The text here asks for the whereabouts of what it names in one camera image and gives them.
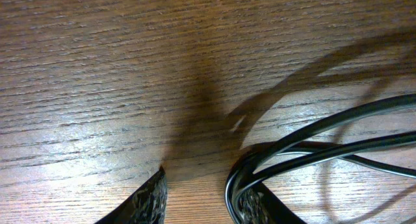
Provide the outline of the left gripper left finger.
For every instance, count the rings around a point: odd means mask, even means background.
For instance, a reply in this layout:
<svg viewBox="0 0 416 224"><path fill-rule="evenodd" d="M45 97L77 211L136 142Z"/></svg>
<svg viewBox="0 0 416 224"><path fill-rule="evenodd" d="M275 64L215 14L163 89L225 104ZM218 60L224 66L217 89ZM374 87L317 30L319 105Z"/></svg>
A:
<svg viewBox="0 0 416 224"><path fill-rule="evenodd" d="M96 224L163 224L168 188L161 166L140 188Z"/></svg>

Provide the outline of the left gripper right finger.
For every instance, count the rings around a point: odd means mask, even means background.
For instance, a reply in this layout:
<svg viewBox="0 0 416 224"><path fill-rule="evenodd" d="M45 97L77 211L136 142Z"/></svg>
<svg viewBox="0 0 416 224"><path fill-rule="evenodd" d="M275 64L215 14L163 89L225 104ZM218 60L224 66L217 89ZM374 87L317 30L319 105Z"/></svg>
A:
<svg viewBox="0 0 416 224"><path fill-rule="evenodd" d="M263 183L242 194L239 208L243 224L306 224Z"/></svg>

